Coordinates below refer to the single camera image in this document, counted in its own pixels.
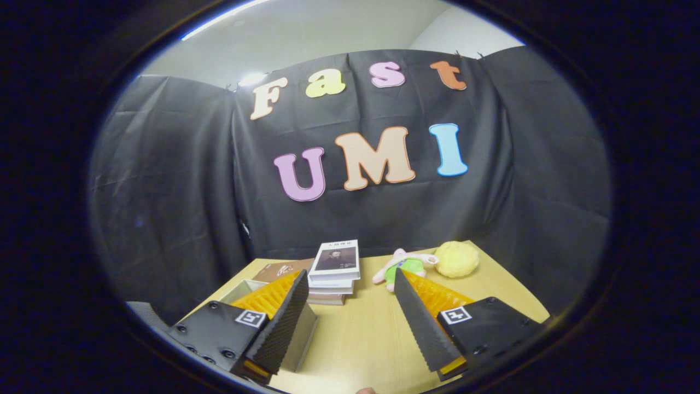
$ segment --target stack of books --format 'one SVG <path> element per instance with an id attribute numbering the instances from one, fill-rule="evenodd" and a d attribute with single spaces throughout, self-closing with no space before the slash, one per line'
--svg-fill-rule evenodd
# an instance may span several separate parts
<path id="1" fill-rule="evenodd" d="M 269 283 L 302 269 L 309 272 L 309 304 L 343 305 L 360 278 L 357 240 L 323 243 L 314 259 L 268 264 L 253 280 Z"/>

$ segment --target pink plush toy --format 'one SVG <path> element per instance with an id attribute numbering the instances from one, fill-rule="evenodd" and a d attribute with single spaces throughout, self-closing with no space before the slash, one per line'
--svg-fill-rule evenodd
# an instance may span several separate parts
<path id="1" fill-rule="evenodd" d="M 437 264 L 439 261 L 434 254 L 406 253 L 403 249 L 397 249 L 393 258 L 372 277 L 372 282 L 376 285 L 386 281 L 386 289 L 393 292 L 397 269 L 403 269 L 425 278 L 426 270 L 423 264 Z"/>

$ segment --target portrait on book cover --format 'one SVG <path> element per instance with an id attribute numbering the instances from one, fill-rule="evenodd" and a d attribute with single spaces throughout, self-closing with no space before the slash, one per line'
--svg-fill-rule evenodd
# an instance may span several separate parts
<path id="1" fill-rule="evenodd" d="M 316 265 L 316 271 L 329 269 L 347 269 L 357 266 L 355 247 L 331 248 L 321 252 Z"/>

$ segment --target purple letter u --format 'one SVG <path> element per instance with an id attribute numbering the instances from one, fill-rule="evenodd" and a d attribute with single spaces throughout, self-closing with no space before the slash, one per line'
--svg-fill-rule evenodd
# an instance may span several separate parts
<path id="1" fill-rule="evenodd" d="M 277 166 L 279 178 L 282 180 L 282 188 L 289 198 L 295 201 L 313 201 L 326 191 L 321 156 L 323 156 L 323 148 L 310 148 L 302 152 L 302 157 L 307 159 L 311 168 L 312 184 L 308 189 L 299 187 L 297 182 L 297 175 L 294 173 L 296 155 L 286 154 L 274 159 L 273 163 Z"/>

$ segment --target letter i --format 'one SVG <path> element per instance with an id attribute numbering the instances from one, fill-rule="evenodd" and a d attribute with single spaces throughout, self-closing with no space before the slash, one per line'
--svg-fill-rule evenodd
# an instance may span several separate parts
<path id="1" fill-rule="evenodd" d="M 467 172 L 468 167 L 462 161 L 457 144 L 459 127 L 454 123 L 441 123 L 432 125 L 428 130 L 437 138 L 437 145 L 440 148 L 442 165 L 437 169 L 437 173 L 443 177 L 453 177 Z"/>

